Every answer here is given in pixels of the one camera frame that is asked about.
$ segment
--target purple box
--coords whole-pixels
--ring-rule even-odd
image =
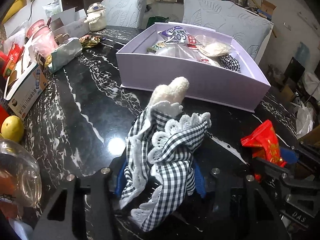
[[[147,48],[159,41],[158,31],[180,25],[191,35],[200,34],[230,44],[240,73],[202,62],[150,55]],[[153,91],[183,76],[190,82],[186,97],[254,112],[270,84],[249,54],[232,37],[213,29],[183,23],[155,23],[116,53],[122,87]]]

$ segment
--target screw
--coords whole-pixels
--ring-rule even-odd
[[[218,168],[213,168],[213,169],[211,170],[211,172],[212,172],[212,174],[214,174],[214,175],[218,175],[218,174],[220,173],[220,169],[218,169]]]
[[[254,176],[252,175],[247,175],[246,176],[247,181],[254,181]]]
[[[69,175],[67,176],[67,180],[68,180],[68,181],[72,181],[72,180],[74,180],[75,177],[76,177],[75,175],[69,174]]]
[[[101,169],[101,173],[102,173],[102,174],[108,174],[110,171],[111,171],[111,170],[110,170],[110,168],[108,168],[108,167],[104,167],[104,168]]]
[[[285,200],[286,201],[290,201],[290,199],[291,199],[291,194],[288,194],[288,195],[285,196]]]

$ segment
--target clear plastic bottle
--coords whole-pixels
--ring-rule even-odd
[[[0,139],[0,201],[35,207],[41,198],[39,165],[21,145]]]

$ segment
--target yellow fruit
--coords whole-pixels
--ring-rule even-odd
[[[1,135],[5,139],[20,142],[23,137],[23,123],[15,115],[7,117],[1,127]]]

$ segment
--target black marble table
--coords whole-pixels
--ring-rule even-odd
[[[48,87],[40,95],[24,121],[24,147],[40,165],[42,198],[34,209],[26,208],[24,219],[35,226],[49,198],[69,173],[76,176],[93,174],[108,166],[125,149],[125,137],[132,121],[148,104],[151,92],[123,89],[115,53],[142,30],[112,27],[97,32],[108,37],[107,45],[84,49],[81,56],[54,75],[48,76]],[[195,152],[198,162],[225,171],[245,171],[248,167],[233,153],[246,158],[248,150],[240,139],[250,134],[263,121],[272,121],[284,147],[296,144],[295,119],[290,105],[281,103],[279,93],[271,88],[255,113],[185,98],[185,113],[210,112],[212,127]],[[90,210],[90,200],[86,209]],[[186,207],[155,230],[143,233],[126,216],[116,215],[122,239],[195,239],[203,232],[201,201],[194,194]],[[94,239],[90,216],[88,239]]]

